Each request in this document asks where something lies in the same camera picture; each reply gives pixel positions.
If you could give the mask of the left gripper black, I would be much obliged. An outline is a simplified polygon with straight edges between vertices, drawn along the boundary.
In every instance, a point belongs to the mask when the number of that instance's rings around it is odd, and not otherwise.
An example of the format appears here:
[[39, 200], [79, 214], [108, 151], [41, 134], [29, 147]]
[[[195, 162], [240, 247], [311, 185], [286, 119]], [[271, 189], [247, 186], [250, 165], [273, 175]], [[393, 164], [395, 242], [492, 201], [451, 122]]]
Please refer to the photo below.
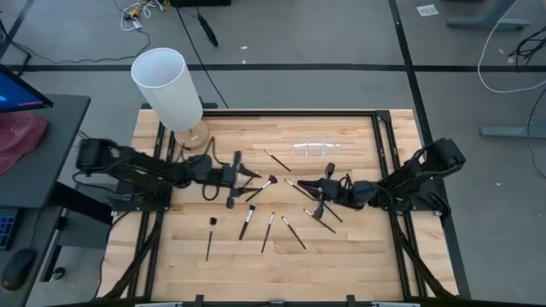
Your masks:
[[238, 198], [244, 194], [259, 191], [259, 188], [238, 188], [236, 186], [239, 173], [247, 177], [260, 177], [259, 171], [251, 171], [242, 164], [241, 156], [241, 151], [235, 151], [233, 163], [231, 165], [224, 165], [221, 168], [221, 176], [218, 186], [229, 190], [226, 199], [226, 207], [228, 209], [234, 208], [235, 198]]

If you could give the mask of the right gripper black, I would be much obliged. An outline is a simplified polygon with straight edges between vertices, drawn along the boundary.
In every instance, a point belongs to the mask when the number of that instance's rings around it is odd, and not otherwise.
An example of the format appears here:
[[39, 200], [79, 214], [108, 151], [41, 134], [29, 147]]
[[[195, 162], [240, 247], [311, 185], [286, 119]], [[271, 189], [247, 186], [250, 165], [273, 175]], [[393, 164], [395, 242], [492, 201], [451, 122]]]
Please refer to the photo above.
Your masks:
[[317, 208], [313, 213], [313, 217], [317, 219], [322, 218], [326, 201], [334, 202], [335, 204], [342, 205], [351, 209], [354, 208], [350, 196], [350, 178], [348, 176], [344, 177], [344, 185], [341, 184], [341, 181], [336, 181], [332, 179], [332, 175], [334, 174], [334, 168], [334, 163], [328, 163], [325, 168], [325, 177], [316, 181], [297, 181], [297, 184], [301, 188], [304, 188], [309, 196], [311, 196], [314, 200], [318, 200]]

